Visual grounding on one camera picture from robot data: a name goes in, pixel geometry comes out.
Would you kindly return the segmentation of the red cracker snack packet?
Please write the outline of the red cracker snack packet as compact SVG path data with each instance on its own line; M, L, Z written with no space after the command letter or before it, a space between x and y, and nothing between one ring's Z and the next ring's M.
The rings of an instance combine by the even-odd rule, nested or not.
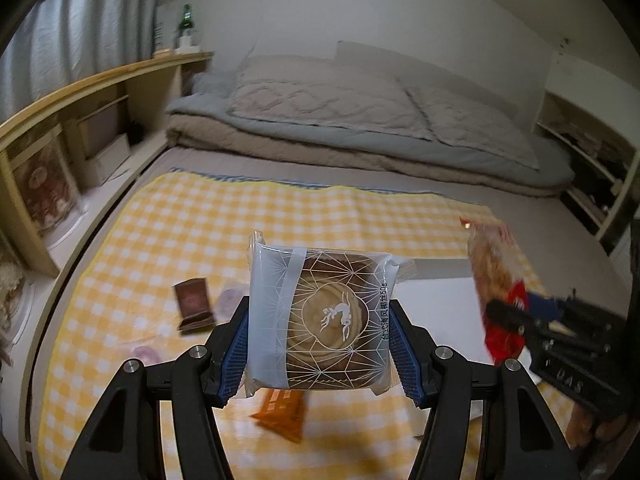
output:
M480 302L485 347L496 365L506 359L517 359L525 347L524 337L491 321L486 313L491 300L500 300L518 310L529 309L514 239L504 223L465 218L461 218L460 223L468 233L468 256Z

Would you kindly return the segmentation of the brown chocolate packet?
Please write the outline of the brown chocolate packet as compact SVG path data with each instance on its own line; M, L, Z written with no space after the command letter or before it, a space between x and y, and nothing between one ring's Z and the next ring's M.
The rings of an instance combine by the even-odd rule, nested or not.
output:
M215 325L212 304L205 278L190 278L174 285L181 316L178 331L182 334L205 330Z

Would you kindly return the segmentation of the orange rice bar packet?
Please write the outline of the orange rice bar packet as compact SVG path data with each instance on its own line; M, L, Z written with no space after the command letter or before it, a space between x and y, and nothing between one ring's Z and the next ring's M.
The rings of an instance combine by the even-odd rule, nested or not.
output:
M268 389L262 405L252 419L293 443L303 440L307 396L302 390Z

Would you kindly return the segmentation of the white deer pastry packet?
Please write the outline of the white deer pastry packet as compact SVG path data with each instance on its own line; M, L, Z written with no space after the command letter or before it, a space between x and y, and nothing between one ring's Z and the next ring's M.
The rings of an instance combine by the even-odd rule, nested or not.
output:
M250 236L245 391L390 388L390 300L416 264Z

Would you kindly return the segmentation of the white tray box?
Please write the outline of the white tray box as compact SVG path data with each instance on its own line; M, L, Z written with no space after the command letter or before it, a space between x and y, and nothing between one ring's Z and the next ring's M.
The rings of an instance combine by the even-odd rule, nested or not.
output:
M492 362L469 260L416 259L408 280L395 285L393 298L435 344L453 348L471 362Z

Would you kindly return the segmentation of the purple round snack packet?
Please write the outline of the purple round snack packet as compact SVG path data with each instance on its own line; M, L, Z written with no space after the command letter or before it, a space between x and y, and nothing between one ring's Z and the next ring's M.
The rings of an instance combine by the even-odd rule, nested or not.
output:
M224 283L220 294L213 303L213 314L216 322L218 324L229 322L242 298L247 295L248 285L246 283Z

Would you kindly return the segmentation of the yellow checkered cloth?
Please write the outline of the yellow checkered cloth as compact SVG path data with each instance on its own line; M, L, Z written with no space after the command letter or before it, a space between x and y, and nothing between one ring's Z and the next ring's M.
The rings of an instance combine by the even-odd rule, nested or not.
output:
M463 222L495 218L476 198L230 182L178 170L155 178L122 210L70 297L34 405L41 477L62 474L96 401L135 346L171 360L198 342L178 333L172 288L204 278L217 298L245 285L252 233L277 245L462 258ZM311 393L298 443L256 424L260 402L233 399L215 414L238 479L403 479L418 452L400 387L380 396Z

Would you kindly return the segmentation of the right beige pillow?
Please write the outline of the right beige pillow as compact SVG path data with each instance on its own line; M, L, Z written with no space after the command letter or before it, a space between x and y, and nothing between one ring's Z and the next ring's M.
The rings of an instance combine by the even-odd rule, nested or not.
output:
M410 87L407 92L439 142L474 148L539 169L525 133L500 110L437 87Z

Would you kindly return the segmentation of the beige pillow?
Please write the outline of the beige pillow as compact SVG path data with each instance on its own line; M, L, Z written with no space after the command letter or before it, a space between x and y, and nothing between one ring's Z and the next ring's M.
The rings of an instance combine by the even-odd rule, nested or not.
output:
M525 133L500 110L437 87L410 87L407 92L439 142L474 148L539 169Z
M391 76L324 58L255 56L235 76L236 117L433 140L423 113Z

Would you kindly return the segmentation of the right white shelf unit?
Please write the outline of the right white shelf unit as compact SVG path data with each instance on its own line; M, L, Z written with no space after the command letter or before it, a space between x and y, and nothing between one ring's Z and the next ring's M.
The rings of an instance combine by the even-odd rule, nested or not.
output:
M639 89L556 52L536 133L567 154L574 179L561 200L612 254L639 209Z

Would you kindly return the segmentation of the left beige pillow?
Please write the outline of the left beige pillow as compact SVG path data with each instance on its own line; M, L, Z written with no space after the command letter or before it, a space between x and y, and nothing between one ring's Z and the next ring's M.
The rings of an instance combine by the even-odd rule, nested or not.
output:
M423 113L391 76L324 58L255 56L235 76L236 117L433 140Z

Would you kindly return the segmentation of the wooden headboard shelf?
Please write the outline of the wooden headboard shelf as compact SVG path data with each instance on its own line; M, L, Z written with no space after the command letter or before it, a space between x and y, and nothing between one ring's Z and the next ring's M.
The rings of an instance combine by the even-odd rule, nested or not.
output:
M57 278L76 248L124 189L167 148L166 106L206 70L209 52L164 55L113 68L56 90L1 126L1 233L27 269ZM8 148L21 136L60 124L79 207L46 236L30 220Z

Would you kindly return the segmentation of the beige folded comforter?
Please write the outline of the beige folded comforter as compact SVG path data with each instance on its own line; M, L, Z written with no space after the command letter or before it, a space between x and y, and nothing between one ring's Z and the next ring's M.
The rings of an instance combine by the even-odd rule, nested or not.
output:
M551 168L563 168L564 174L552 174L551 181L536 180L527 183L515 176L491 176L477 170L448 168L434 162L373 154L347 148L330 148L318 144L284 140L247 132L215 118L171 114L167 124L168 141L183 148L204 151L224 151L274 162L295 162L301 165L346 169L390 171L409 177L431 179L455 184L485 185L524 196L547 197L558 194L570 186L573 171L561 156L553 156Z

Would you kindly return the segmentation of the grey curtain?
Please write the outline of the grey curtain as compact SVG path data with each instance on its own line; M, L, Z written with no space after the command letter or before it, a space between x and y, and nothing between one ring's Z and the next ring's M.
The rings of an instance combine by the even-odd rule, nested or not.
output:
M157 0L42 0L1 55L1 119L73 82L147 60Z

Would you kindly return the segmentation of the green bottle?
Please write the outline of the green bottle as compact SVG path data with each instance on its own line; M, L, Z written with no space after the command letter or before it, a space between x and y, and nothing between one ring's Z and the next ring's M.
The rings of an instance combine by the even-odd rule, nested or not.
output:
M182 14L178 25L179 36L190 36L192 29L194 29L192 8L190 4L185 4L182 8Z

